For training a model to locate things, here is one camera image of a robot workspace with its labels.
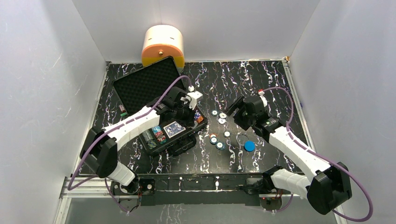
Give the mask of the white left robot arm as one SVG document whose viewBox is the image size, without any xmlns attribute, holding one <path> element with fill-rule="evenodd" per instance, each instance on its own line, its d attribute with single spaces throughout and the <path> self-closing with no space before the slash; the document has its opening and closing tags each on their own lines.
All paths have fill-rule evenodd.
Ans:
<svg viewBox="0 0 396 224">
<path fill-rule="evenodd" d="M 104 128 L 92 127 L 81 150 L 79 165 L 88 166 L 100 178 L 118 182 L 128 194 L 136 193 L 140 186 L 138 176 L 118 160 L 118 151 L 130 140 L 164 122 L 170 123 L 154 135 L 156 144 L 159 140 L 174 139 L 193 127 L 202 97 L 192 86 L 188 91 L 171 87 L 126 119 Z"/>
</svg>

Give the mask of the blue poker card deck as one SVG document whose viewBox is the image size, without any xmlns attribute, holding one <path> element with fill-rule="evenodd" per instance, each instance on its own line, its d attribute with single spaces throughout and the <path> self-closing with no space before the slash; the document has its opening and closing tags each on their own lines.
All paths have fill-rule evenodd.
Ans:
<svg viewBox="0 0 396 224">
<path fill-rule="evenodd" d="M 175 137 L 176 135 L 186 130 L 186 128 L 179 124 L 177 121 L 173 121 L 172 123 L 165 126 L 163 129 L 169 138 Z"/>
</svg>

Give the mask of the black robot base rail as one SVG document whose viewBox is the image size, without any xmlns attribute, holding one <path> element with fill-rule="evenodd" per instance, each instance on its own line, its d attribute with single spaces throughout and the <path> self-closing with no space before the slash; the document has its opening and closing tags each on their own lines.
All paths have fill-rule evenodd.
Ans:
<svg viewBox="0 0 396 224">
<path fill-rule="evenodd" d="M 291 196 L 286 190 L 267 190 L 261 173 L 228 174 L 141 174 L 139 189 L 130 194 L 126 187 L 111 182 L 110 189 L 122 205 L 132 208 L 132 200 L 141 206 L 166 204 L 244 204 L 279 209 Z"/>
</svg>

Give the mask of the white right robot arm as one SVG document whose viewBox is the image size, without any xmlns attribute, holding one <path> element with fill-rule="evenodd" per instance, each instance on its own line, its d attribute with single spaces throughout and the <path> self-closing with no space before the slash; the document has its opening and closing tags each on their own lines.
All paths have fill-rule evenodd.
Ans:
<svg viewBox="0 0 396 224">
<path fill-rule="evenodd" d="M 255 183 L 240 186 L 248 194 L 276 193 L 284 189 L 307 199 L 315 211 L 326 215 L 352 197 L 351 183 L 344 172 L 347 167 L 335 165 L 311 154 L 311 149 L 287 130 L 286 123 L 269 113 L 264 96 L 238 97 L 224 112 L 232 116 L 243 130 L 252 128 L 270 145 L 283 152 L 302 171 L 297 174 L 274 166 Z"/>
</svg>

